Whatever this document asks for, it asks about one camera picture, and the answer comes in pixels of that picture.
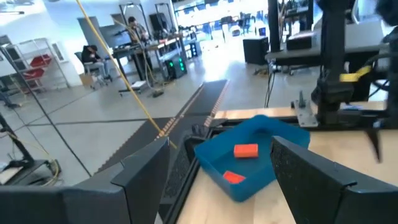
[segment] computer monitor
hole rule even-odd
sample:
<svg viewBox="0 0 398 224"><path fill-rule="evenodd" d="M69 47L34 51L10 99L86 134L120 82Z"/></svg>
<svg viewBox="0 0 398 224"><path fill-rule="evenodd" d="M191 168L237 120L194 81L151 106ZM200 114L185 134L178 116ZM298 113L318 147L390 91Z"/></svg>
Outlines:
<svg viewBox="0 0 398 224"><path fill-rule="evenodd" d="M119 24L100 27L99 30L108 46L111 48L117 48L131 43L129 32L125 27Z"/></svg>

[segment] wooden tabletop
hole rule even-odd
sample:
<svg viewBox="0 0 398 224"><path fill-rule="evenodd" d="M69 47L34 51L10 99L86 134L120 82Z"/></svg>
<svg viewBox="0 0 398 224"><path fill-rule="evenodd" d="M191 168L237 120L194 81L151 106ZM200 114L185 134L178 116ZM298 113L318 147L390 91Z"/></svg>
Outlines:
<svg viewBox="0 0 398 224"><path fill-rule="evenodd" d="M367 109L382 110L384 102L362 103ZM220 111L216 118L245 119L257 114L293 116L290 108ZM309 149L344 166L398 185L398 131L382 131L383 163L378 164L366 135L361 131L311 133ZM211 179L198 171L178 223L293 224L286 199L273 181L243 203L233 202Z"/></svg>

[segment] black cable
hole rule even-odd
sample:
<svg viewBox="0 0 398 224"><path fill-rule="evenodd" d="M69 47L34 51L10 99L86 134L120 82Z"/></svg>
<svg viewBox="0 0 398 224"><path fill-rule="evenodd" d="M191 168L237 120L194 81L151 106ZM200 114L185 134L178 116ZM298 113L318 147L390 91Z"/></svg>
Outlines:
<svg viewBox="0 0 398 224"><path fill-rule="evenodd" d="M386 80L383 84L379 84L379 86L377 87L377 89L374 90L373 93L371 93L371 94L369 95L369 98L372 97L372 96L374 96L379 90L382 90L382 88L383 88L384 86L386 86L387 83L389 83L388 80Z"/></svg>
<svg viewBox="0 0 398 224"><path fill-rule="evenodd" d="M274 89L275 76L276 76L275 73L270 73L269 76L268 76L268 87L267 87L267 93L266 93L266 103L264 105L265 108L269 107L269 101L271 99L271 93L272 93L272 90Z"/></svg>
<svg viewBox="0 0 398 224"><path fill-rule="evenodd" d="M46 182L48 182L47 178L45 178L45 177L40 177L40 178L37 179L37 180L33 180L32 182L29 182L29 183L28 183L28 186L30 186L30 185L38 185L38 183L43 183L43 184L45 184Z"/></svg>
<svg viewBox="0 0 398 224"><path fill-rule="evenodd" d="M75 154L75 152L73 151L73 149L69 146L69 144L67 143L67 141L65 140L65 138L62 136L61 132L58 130L58 128L56 127L56 125L54 124L54 122L51 120L50 116L47 114L47 112L45 111L45 109L43 108L43 106L41 105L39 99L37 99L35 93L33 92L33 90L31 89L31 87L29 86L28 82L25 80L23 74L19 71L19 69L16 67L16 65L13 63L12 58L10 58L10 56L7 54L7 52L5 52L5 50L0 47L0 52L5 56L5 58L7 59L7 61L11 64L11 66L13 67L13 69L16 71L16 73L21 77L21 80L23 82L23 84L25 85L25 87L29 90L29 93L33 96L34 100L36 101L36 103L38 104L39 108L43 111L44 116L48 119L48 121L50 122L51 126L55 129L55 131L57 132L57 134L60 136L61 140L63 141L63 143L66 145L66 147L68 148L68 150L72 153L72 155L75 157L75 159L78 161L78 163L82 166L82 168L85 170L85 172L88 174L89 177L92 177L92 174L88 171L88 169L86 168L86 166L84 165L84 163L79 159L79 157Z"/></svg>
<svg viewBox="0 0 398 224"><path fill-rule="evenodd" d="M385 84L380 84L380 83L378 83L378 82L376 82L376 81L372 82L372 84L373 84L374 86L378 87L380 90L389 91L389 87L390 87L390 86L387 86L387 85L385 85Z"/></svg>
<svg viewBox="0 0 398 224"><path fill-rule="evenodd" d="M272 85L271 85L271 90L269 91L269 94L268 94L267 108L269 107L269 101L271 100L271 93L274 89L275 76L276 76L276 74L274 74L274 76L272 77Z"/></svg>
<svg viewBox="0 0 398 224"><path fill-rule="evenodd" d="M19 115L19 113L13 108L12 109L15 114L18 116L18 118L20 119L20 121L22 122L22 124L24 125L24 127L27 128L27 130L30 132L30 134L33 136L33 138L37 141L37 143L40 145L40 147L47 153L49 154L49 152L47 152L47 150L45 150L44 146L42 145L42 143L37 139L36 135L33 134L32 130L30 130L30 128L26 125L25 121L21 118L21 116Z"/></svg>
<svg viewBox="0 0 398 224"><path fill-rule="evenodd" d="M397 52L395 52L395 53L384 53L384 54L379 54L379 55L373 56L373 57L369 58L366 61L365 66L372 65L374 62L377 62L379 59L392 58L392 57L398 57L398 53Z"/></svg>

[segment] red block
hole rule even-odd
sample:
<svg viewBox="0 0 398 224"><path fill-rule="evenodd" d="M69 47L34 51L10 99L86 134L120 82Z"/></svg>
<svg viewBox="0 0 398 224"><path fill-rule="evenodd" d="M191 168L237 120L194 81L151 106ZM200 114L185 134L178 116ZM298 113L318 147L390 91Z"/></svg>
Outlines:
<svg viewBox="0 0 398 224"><path fill-rule="evenodd" d="M259 146L257 144L241 144L234 147L235 158L257 158L259 157Z"/></svg>
<svg viewBox="0 0 398 224"><path fill-rule="evenodd" d="M245 179L244 176L235 174L228 170L224 173L223 177L231 184L238 184Z"/></svg>

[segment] conveyor belt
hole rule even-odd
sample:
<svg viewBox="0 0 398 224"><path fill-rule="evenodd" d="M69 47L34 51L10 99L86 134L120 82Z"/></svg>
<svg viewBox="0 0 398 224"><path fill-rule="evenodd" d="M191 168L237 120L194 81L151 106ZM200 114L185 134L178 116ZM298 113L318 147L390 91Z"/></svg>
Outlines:
<svg viewBox="0 0 398 224"><path fill-rule="evenodd" d="M193 124L204 124L217 110L227 87L227 80L207 82L193 94L175 118L156 118L155 122L163 129L161 135L170 136L178 144L182 133L190 130ZM151 143L159 136L156 129L146 121L98 170L105 170L125 157Z"/></svg>

